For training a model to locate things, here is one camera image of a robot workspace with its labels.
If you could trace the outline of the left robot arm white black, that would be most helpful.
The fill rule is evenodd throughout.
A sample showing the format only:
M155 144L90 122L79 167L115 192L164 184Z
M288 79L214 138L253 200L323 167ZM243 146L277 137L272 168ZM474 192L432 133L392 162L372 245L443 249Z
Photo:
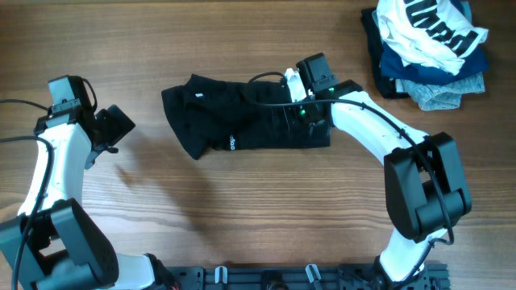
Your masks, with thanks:
M53 106L36 124L38 159L17 217L1 224L13 289L174 289L154 255L122 255L81 206L85 170L135 124L116 105Z

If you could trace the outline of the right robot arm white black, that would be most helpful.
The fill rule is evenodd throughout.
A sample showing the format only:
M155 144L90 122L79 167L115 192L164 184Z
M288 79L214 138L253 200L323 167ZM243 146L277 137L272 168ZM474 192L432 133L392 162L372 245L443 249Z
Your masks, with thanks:
M384 169L393 233L369 271L345 267L343 276L360 278L377 289L431 282L428 255L439 243L454 243L454 226L472 209L456 141L444 132L429 135L406 125L352 81L316 94L300 81L287 81L285 87L299 117L324 116L370 151Z

